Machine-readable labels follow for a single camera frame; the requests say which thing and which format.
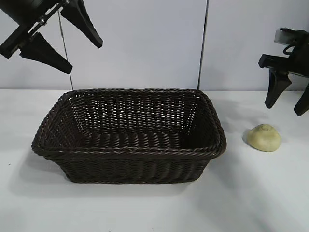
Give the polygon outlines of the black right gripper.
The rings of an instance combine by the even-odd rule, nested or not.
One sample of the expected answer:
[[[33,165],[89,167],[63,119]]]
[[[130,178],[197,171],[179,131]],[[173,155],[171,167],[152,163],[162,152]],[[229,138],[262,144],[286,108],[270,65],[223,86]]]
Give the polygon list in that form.
[[[268,68],[269,85],[265,99],[266,108],[272,108],[279,96],[291,84],[289,74],[309,77],[309,33],[305,30],[278,29],[274,42],[285,46],[284,57],[263,54],[258,65]],[[309,110],[309,84],[294,107],[294,112],[302,116]]]

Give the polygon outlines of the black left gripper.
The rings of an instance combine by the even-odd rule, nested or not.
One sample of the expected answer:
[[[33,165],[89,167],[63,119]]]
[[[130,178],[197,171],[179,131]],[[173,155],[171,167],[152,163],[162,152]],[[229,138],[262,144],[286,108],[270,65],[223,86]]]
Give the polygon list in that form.
[[[22,58],[44,63],[70,74],[72,65],[36,32],[61,7],[61,15],[79,29],[94,46],[101,48],[103,40],[90,20],[83,0],[2,0],[0,9],[18,24],[18,28],[1,44],[0,53],[9,59],[30,38],[20,48]]]

